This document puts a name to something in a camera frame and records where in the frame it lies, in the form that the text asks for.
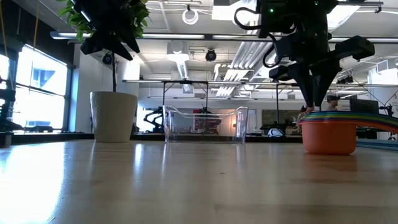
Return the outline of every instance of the fluorescent light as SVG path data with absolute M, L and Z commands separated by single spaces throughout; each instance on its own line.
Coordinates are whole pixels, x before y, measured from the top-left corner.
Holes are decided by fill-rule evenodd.
M 81 11 L 81 14 L 86 18 L 88 22 L 91 22 L 91 19 L 85 14 L 85 12 Z
M 248 40 L 248 41 L 271 41 L 270 38 L 258 38 L 256 35 L 213 35 L 213 39 L 215 40 Z
M 143 34 L 145 39 L 205 39 L 204 34 Z
M 162 80 L 123 80 L 126 83 L 163 83 Z
M 263 83 L 263 82 L 248 82 L 246 84 L 249 84 L 249 85 L 270 85 L 270 86 L 285 85 L 283 83 Z
M 51 31 L 50 35 L 53 39 L 65 40 L 65 39 L 76 39 L 77 33 L 58 33 L 57 31 Z M 154 40 L 220 40 L 220 41 L 255 41 L 255 42 L 271 42 L 269 38 L 259 39 L 254 35 L 221 35 L 221 34 L 143 34 L 143 39 L 154 39 Z M 90 34 L 83 34 L 83 38 L 90 37 Z M 329 43 L 339 43 L 348 40 L 349 37 L 335 37 L 332 38 Z M 367 38 L 374 44 L 396 44 L 398 38 L 383 38 L 373 37 Z
M 201 5 L 201 1 L 147 1 L 146 4 L 189 4 L 189 5 Z
M 339 5 L 347 5 L 347 6 L 381 6 L 384 5 L 382 1 L 368 1 L 368 2 L 359 2 L 359 1 L 339 1 Z
M 222 81 L 213 81 L 209 82 L 209 84 L 224 84 L 224 85 L 240 85 L 241 82 L 222 82 Z

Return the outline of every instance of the metal frame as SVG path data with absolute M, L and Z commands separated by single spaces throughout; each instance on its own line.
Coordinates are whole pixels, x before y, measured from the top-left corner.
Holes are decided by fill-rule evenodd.
M 57 40 L 77 40 L 77 33 L 52 31 L 50 35 Z M 275 35 L 275 37 L 285 37 L 285 35 Z M 330 44 L 337 44 L 348 40 L 350 37 L 333 37 L 329 40 Z M 398 44 L 398 37 L 365 37 L 374 44 Z M 202 40 L 202 41 L 235 41 L 235 42 L 272 42 L 271 38 L 259 38 L 250 34 L 181 34 L 181 33 L 145 33 L 144 40 Z
M 209 84 L 224 84 L 224 85 L 268 85 L 268 86 L 275 86 L 275 90 L 276 90 L 276 121 L 277 124 L 279 124 L 279 93 L 282 92 L 279 91 L 279 86 L 285 86 L 285 88 L 287 86 L 297 86 L 296 83 L 256 83 L 256 82 L 208 82 L 208 81 L 195 81 L 195 80 L 123 80 L 122 82 L 126 82 L 126 83 L 163 83 L 163 96 L 162 96 L 162 102 L 163 102 L 163 106 L 165 103 L 165 94 L 166 92 L 172 87 L 174 86 L 176 83 L 179 83 L 181 85 L 183 84 L 189 84 L 189 85 L 193 85 L 193 84 L 205 84 L 206 85 L 206 91 L 202 88 L 202 86 L 200 86 L 202 88 L 202 90 L 206 93 L 206 98 L 198 98 L 198 100 L 206 100 L 206 107 L 208 107 L 208 88 L 209 88 Z M 172 83 L 171 86 L 169 86 L 166 89 L 166 84 L 167 83 Z M 352 87 L 352 86 L 359 86 L 359 87 L 388 87 L 388 88 L 397 88 L 398 85 L 373 85 L 373 84 L 332 84 L 331 86 L 341 86 L 341 87 Z M 158 98 L 158 96 L 149 96 L 149 98 Z M 179 97 L 170 97 L 170 99 L 178 99 Z M 211 100 L 231 100 L 231 98 L 212 98 Z
M 166 89 L 166 84 L 167 83 L 172 83 L 172 85 L 170 85 L 167 89 Z M 174 84 L 179 83 L 181 85 L 184 84 L 189 84 L 189 85 L 193 85 L 193 84 L 205 84 L 206 85 L 206 91 L 203 89 L 202 86 L 200 86 L 200 88 L 202 88 L 202 90 L 206 93 L 206 108 L 208 107 L 208 92 L 209 92 L 209 83 L 208 81 L 190 81 L 190 80 L 164 80 L 163 81 L 163 96 L 162 96 L 162 104 L 164 106 L 165 103 L 165 94 L 167 93 L 167 91 L 172 88 L 174 86 Z
M 260 85 L 260 86 L 298 86 L 296 83 L 266 83 L 266 82 L 224 82 L 224 81 L 199 81 L 199 80 L 122 80 L 124 83 L 180 83 L 192 84 L 202 83 L 206 85 Z M 330 87 L 384 87 L 397 88 L 398 85 L 377 85 L 377 84 L 331 84 Z

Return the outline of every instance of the ceiling light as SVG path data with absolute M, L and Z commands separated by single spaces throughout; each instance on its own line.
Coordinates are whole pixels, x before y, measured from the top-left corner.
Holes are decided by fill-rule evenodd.
M 122 80 L 126 83 L 163 83 L 163 80 Z
M 265 41 L 268 40 L 271 41 L 270 38 L 258 38 L 256 35 L 247 35 L 247 34 L 241 34 L 241 35 L 213 35 L 213 39 L 215 40 L 248 40 L 248 41 Z
M 203 34 L 143 34 L 145 39 L 201 39 L 205 38 Z
M 55 40 L 69 40 L 69 39 L 77 39 L 77 33 L 66 33 L 66 32 L 50 32 L 50 35 Z M 83 38 L 90 37 L 90 34 L 83 34 Z
M 188 19 L 187 18 L 187 13 L 188 12 L 193 12 L 193 17 L 191 18 L 191 19 Z M 185 10 L 183 13 L 182 13 L 182 21 L 184 21 L 184 23 L 186 23 L 186 24 L 188 24 L 188 25 L 194 25 L 195 23 L 197 23 L 198 22 L 198 20 L 199 20 L 199 15 L 198 15 L 198 11 L 197 10 L 195 10 L 195 9 L 192 9 L 192 10 Z
M 201 1 L 147 1 L 146 4 L 189 4 L 189 5 L 201 5 Z

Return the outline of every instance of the green leaves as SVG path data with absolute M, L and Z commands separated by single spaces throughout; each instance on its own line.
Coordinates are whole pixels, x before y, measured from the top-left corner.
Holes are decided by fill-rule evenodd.
M 68 25 L 72 26 L 77 31 L 77 39 L 79 41 L 83 40 L 83 34 L 93 34 L 96 32 L 93 29 L 90 29 L 88 21 L 81 15 L 79 12 L 76 12 L 73 9 L 72 0 L 56 0 L 57 2 L 66 2 L 65 8 L 59 10 L 59 16 L 68 16 Z M 142 38 L 142 34 L 144 33 L 143 27 L 148 26 L 148 18 L 151 22 L 152 20 L 148 17 L 149 11 L 146 8 L 145 3 L 148 0 L 136 0 L 129 2 L 129 5 L 125 7 L 123 13 L 125 13 L 126 17 L 130 18 L 130 29 L 135 38 Z
M 65 15 L 66 13 L 68 13 L 68 12 L 70 12 L 70 11 L 72 11 L 72 10 L 73 10 L 73 9 L 72 9 L 72 8 L 69 8 L 69 7 L 64 8 L 64 9 L 60 9 L 59 12 L 58 12 L 58 16 L 63 16 L 63 15 Z
M 148 26 L 148 23 L 147 23 L 147 21 L 144 19 L 144 20 L 142 20 L 142 25 L 144 25 L 144 26 Z
M 83 40 L 83 34 L 84 34 L 84 31 L 83 31 L 83 30 L 77 30 L 77 39 L 78 39 L 79 41 L 82 41 L 82 40 Z

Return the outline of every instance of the transparent storage container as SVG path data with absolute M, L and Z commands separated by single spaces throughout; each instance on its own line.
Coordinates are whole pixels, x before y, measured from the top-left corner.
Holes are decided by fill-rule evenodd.
M 248 111 L 247 107 L 239 107 L 229 113 L 183 113 L 164 105 L 165 141 L 244 144 Z

